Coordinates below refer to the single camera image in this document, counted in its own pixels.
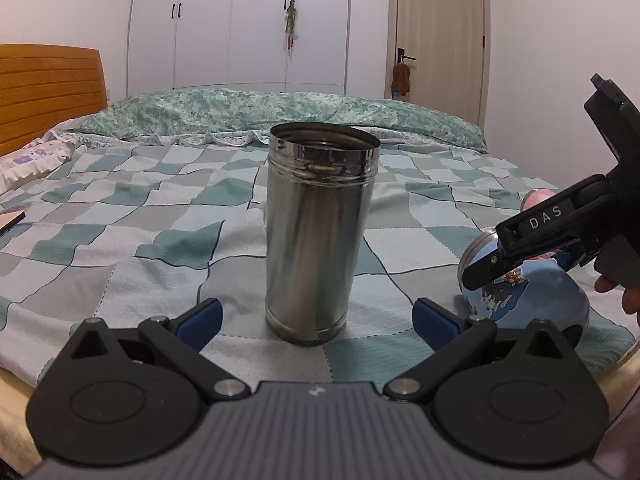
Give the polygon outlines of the person's right hand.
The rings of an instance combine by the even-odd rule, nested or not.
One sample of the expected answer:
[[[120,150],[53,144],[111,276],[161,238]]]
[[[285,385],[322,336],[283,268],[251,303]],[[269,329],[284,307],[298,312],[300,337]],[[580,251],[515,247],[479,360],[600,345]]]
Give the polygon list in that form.
[[[594,289],[600,294],[610,292],[614,288],[618,287],[618,284],[604,275],[600,275],[597,281],[594,283]],[[628,315],[635,315],[637,318],[640,316],[640,288],[626,288],[622,296],[622,308]]]

